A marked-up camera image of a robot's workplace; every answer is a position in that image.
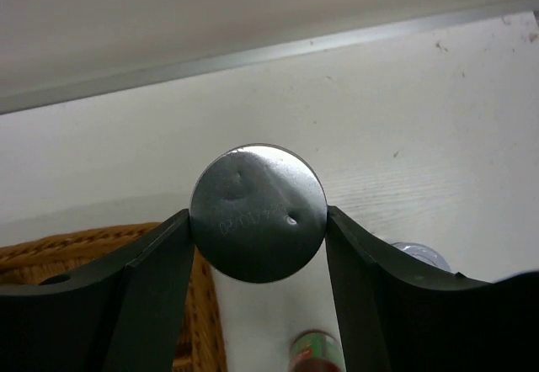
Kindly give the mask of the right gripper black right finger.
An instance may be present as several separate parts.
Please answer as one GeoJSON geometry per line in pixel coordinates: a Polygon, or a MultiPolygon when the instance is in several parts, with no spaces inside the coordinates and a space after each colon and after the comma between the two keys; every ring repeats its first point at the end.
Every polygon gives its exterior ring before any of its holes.
{"type": "Polygon", "coordinates": [[[537,370],[537,272],[495,283],[446,272],[337,207],[325,245],[347,370],[537,370]]]}

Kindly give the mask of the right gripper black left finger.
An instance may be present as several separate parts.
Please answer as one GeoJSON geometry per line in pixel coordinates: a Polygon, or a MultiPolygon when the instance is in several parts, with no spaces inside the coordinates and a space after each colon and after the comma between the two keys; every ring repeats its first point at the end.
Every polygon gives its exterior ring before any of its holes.
{"type": "Polygon", "coordinates": [[[3,371],[170,371],[195,245],[181,210],[38,285],[1,289],[3,371]]]}

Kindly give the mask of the yellow-cap red sauce bottle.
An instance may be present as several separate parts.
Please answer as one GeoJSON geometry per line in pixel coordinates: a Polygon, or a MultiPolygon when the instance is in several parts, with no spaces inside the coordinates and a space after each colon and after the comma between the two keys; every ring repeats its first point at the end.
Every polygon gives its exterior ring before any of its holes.
{"type": "Polygon", "coordinates": [[[321,330],[301,332],[292,340],[288,370],[290,372],[346,371],[340,341],[321,330]]]}

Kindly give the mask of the silver-lid salt shaker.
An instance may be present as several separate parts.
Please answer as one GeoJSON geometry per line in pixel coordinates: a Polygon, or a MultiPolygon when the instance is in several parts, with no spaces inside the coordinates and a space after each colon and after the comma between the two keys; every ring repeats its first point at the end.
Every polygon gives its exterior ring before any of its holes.
{"type": "Polygon", "coordinates": [[[296,335],[336,330],[326,196],[297,154],[265,144],[222,154],[198,179],[189,215],[214,274],[231,371],[284,371],[296,335]]]}

